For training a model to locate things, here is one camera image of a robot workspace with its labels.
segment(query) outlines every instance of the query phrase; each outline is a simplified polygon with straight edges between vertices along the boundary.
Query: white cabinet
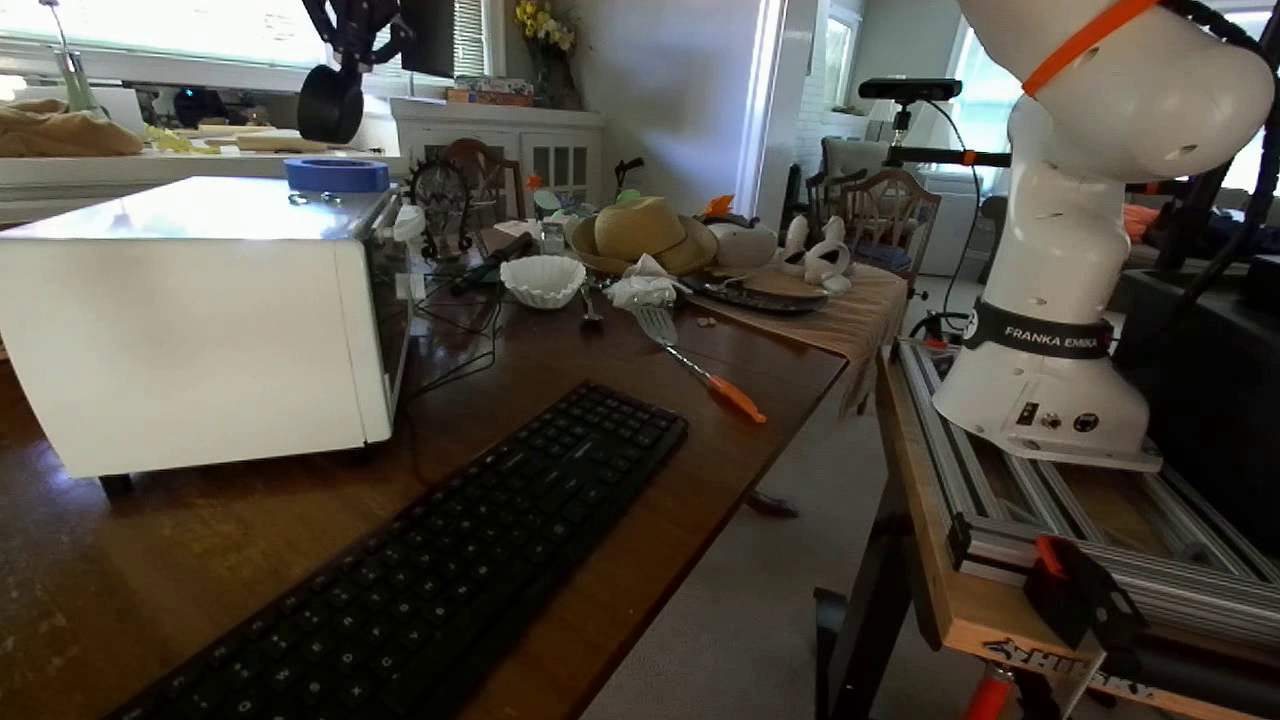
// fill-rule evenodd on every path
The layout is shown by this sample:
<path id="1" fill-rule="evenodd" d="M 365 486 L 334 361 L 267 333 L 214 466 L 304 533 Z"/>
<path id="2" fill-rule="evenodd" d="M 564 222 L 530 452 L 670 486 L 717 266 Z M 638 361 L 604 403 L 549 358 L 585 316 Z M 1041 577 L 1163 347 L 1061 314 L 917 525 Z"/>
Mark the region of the white cabinet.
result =
<path id="1" fill-rule="evenodd" d="M 400 128 L 400 157 L 414 166 L 426 146 L 453 146 L 461 137 L 502 150 L 521 159 L 525 180 L 538 178 L 558 205 L 600 210 L 600 118 L 554 108 L 506 108 L 506 106 L 414 106 L 391 102 Z"/>

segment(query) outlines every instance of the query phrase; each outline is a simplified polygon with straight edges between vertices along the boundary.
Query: flower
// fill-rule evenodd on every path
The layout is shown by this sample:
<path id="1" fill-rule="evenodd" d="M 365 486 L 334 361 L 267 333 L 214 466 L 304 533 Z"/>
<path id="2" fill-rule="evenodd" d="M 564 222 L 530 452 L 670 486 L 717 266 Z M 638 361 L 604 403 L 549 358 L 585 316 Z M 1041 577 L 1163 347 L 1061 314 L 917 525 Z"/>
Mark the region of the flower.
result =
<path id="1" fill-rule="evenodd" d="M 554 18 L 554 8 L 549 0 L 514 0 L 514 29 L 525 42 L 549 44 L 564 56 L 576 44 L 576 33 L 564 25 L 564 18 Z"/>

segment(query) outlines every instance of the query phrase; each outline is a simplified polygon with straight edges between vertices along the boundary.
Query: table leg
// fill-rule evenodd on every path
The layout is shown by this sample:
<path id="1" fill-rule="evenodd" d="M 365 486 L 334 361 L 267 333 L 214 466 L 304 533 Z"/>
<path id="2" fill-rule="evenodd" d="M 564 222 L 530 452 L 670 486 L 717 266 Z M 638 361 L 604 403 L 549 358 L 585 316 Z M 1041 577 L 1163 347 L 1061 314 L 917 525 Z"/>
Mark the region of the table leg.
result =
<path id="1" fill-rule="evenodd" d="M 875 525 L 839 609 L 836 593 L 816 593 L 816 720 L 873 718 L 880 676 L 910 609 L 910 517 L 901 486 L 889 481 Z"/>
<path id="2" fill-rule="evenodd" d="M 106 500 L 131 497 L 135 476 L 101 476 L 97 486 L 103 490 Z"/>

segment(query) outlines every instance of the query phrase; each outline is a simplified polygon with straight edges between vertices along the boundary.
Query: black keyboard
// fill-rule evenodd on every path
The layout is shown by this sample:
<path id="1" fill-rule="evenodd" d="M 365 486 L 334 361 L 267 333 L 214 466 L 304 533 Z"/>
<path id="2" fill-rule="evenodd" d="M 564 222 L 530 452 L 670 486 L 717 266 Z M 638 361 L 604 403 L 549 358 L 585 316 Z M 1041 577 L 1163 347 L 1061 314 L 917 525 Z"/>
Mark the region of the black keyboard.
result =
<path id="1" fill-rule="evenodd" d="M 116 718 L 453 718 L 682 433 L 580 386 Z"/>

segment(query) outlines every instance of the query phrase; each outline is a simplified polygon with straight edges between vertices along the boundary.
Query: window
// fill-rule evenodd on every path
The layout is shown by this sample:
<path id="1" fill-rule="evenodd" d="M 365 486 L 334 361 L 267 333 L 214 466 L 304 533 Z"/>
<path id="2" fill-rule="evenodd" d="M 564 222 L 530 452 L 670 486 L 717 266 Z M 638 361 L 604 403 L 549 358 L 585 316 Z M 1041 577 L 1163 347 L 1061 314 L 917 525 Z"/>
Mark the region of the window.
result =
<path id="1" fill-rule="evenodd" d="M 60 25 L 101 79 L 296 90 L 325 65 L 298 0 L 60 0 Z M 51 71 L 57 21 L 43 3 L 0 3 L 0 71 Z M 455 0 L 455 78 L 496 78 L 502 0 Z M 410 83 L 400 65 L 380 83 Z"/>
<path id="2" fill-rule="evenodd" d="M 22 92 L 29 90 L 29 79 L 18 79 L 18 78 L 0 78 L 0 106 L 2 102 L 17 102 L 17 92 Z"/>
<path id="3" fill-rule="evenodd" d="M 1238 25 L 1246 37 L 1261 37 L 1266 25 L 1266 14 L 1224 18 Z M 964 29 L 956 78 L 964 79 L 964 97 L 956 102 L 956 124 L 964 132 L 964 146 L 985 153 L 1007 153 L 1007 108 L 1020 102 L 1020 83 L 985 53 L 972 29 Z M 1236 153 L 1224 187 L 1257 187 L 1257 169 L 1261 137 Z"/>
<path id="4" fill-rule="evenodd" d="M 856 18 L 833 8 L 825 44 L 827 44 L 827 53 L 825 53 L 827 108 L 849 108 Z"/>

